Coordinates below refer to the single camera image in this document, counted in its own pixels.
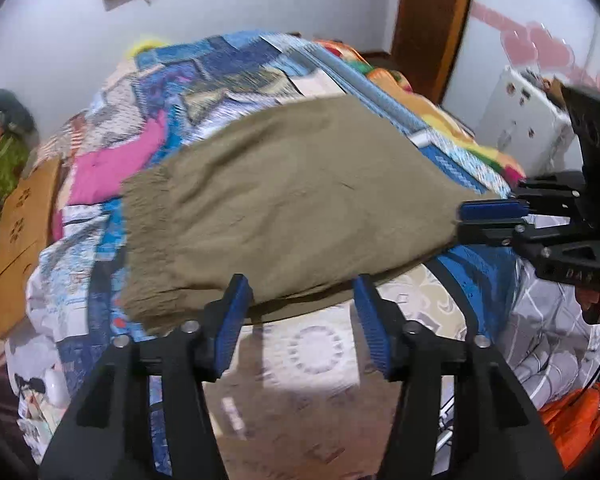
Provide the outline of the person right hand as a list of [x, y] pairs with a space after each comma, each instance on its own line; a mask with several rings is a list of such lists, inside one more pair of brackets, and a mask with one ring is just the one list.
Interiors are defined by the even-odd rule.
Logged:
[[585, 322], [590, 325], [600, 324], [600, 292], [577, 287], [576, 299]]

